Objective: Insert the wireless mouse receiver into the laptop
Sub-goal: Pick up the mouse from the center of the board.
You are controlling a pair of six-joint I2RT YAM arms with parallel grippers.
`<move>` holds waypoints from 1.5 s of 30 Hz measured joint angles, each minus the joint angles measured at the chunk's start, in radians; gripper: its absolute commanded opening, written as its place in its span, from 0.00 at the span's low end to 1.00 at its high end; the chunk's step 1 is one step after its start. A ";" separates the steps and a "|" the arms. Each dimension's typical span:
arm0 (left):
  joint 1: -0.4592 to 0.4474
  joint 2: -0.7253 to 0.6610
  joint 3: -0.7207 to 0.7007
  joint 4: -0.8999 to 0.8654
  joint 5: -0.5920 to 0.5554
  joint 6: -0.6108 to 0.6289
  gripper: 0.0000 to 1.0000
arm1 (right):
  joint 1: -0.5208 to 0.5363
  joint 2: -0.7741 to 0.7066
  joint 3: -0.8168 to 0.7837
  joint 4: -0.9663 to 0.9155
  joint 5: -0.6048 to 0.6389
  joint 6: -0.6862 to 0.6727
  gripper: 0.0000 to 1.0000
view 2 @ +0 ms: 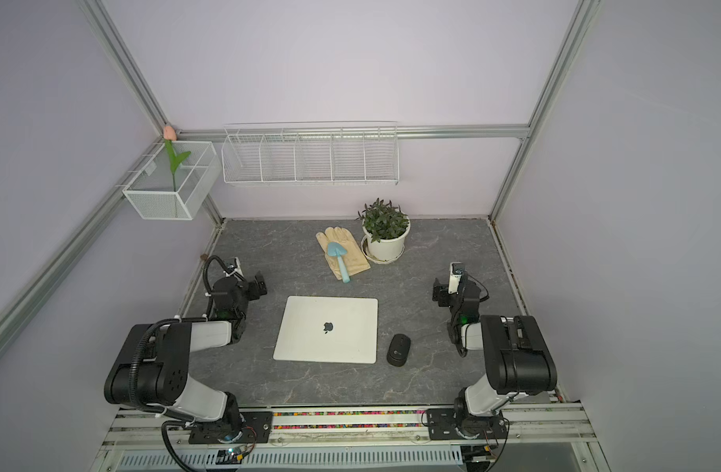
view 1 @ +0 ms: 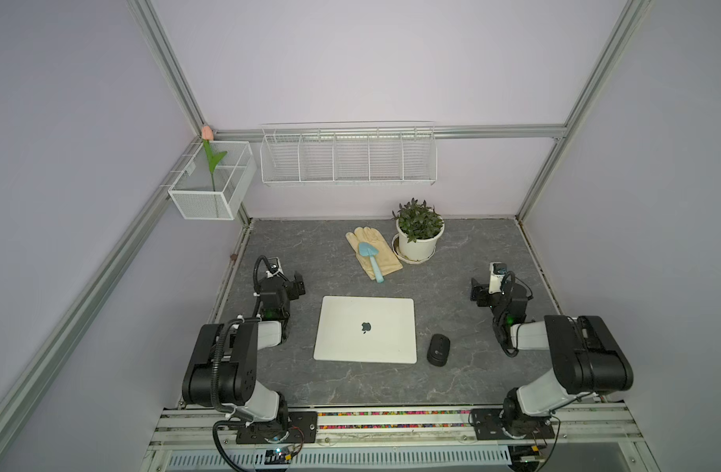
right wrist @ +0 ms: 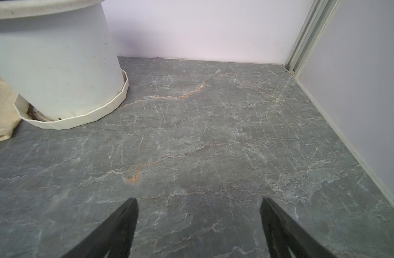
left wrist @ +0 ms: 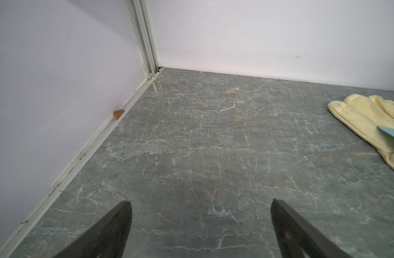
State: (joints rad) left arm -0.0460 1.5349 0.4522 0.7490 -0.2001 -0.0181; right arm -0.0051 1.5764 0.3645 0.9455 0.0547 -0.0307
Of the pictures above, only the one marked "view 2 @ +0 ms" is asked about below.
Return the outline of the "silver laptop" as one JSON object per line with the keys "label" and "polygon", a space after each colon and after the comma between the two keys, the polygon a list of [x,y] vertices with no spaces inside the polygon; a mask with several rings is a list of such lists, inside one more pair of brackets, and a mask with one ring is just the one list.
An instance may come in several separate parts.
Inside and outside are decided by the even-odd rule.
{"label": "silver laptop", "polygon": [[377,360],[378,307],[374,298],[291,296],[273,359],[372,365]]}

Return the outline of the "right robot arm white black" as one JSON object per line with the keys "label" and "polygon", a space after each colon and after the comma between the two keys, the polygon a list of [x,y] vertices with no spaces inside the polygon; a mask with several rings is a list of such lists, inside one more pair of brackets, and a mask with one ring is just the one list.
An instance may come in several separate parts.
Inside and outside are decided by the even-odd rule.
{"label": "right robot arm white black", "polygon": [[447,334],[458,354],[483,354],[483,376],[465,387],[454,403],[454,428],[464,438],[496,436],[506,431],[501,409],[528,396],[550,393],[557,370],[548,346],[531,316],[482,315],[488,299],[481,286],[465,275],[454,283],[435,280],[432,300],[450,311]]}

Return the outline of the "black wireless mouse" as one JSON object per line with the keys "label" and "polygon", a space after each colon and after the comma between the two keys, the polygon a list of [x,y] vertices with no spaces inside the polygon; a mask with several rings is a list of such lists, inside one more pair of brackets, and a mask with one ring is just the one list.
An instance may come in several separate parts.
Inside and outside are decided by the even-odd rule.
{"label": "black wireless mouse", "polygon": [[394,367],[407,364],[411,352],[411,339],[406,334],[394,334],[388,347],[386,359]]}

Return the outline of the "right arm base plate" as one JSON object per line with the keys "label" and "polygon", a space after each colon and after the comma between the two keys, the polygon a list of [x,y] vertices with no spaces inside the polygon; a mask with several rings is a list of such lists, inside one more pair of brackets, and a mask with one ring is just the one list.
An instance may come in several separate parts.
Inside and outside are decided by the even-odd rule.
{"label": "right arm base plate", "polygon": [[474,416],[459,413],[454,407],[429,408],[421,414],[421,420],[433,441],[496,440],[508,436],[508,420],[503,416]]}

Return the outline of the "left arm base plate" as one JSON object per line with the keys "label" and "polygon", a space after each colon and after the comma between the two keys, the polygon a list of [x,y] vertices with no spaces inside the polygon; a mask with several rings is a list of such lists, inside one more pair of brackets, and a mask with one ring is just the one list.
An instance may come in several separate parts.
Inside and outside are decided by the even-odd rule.
{"label": "left arm base plate", "polygon": [[265,444],[269,441],[274,414],[269,410],[240,412],[230,424],[227,418],[204,422],[190,429],[189,444]]}

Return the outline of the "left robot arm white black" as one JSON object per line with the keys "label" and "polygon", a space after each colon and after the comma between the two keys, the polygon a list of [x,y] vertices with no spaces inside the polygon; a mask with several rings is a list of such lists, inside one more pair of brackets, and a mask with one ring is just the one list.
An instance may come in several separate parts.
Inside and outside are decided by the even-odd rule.
{"label": "left robot arm white black", "polygon": [[238,401],[193,379],[190,355],[240,342],[249,304],[268,288],[262,273],[247,278],[238,259],[227,264],[216,255],[205,261],[202,281],[207,306],[201,316],[132,327],[104,383],[104,397],[183,426],[209,425],[230,440],[243,429]]}

